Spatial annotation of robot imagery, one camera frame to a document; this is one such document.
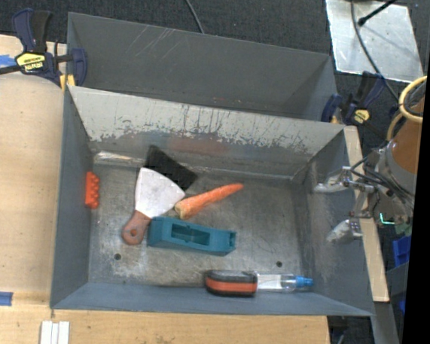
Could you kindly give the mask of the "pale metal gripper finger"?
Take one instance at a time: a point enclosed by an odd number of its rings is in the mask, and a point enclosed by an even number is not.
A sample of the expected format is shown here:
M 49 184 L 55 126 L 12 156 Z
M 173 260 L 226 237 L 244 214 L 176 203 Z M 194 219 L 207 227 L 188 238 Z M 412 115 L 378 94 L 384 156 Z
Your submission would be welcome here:
M 331 172 L 323 182 L 317 183 L 313 193 L 336 193 L 348 189 L 352 175 L 349 168 L 339 168 Z
M 363 232 L 358 219 L 349 218 L 340 222 L 326 237 L 329 243 L 348 244 L 362 239 Z

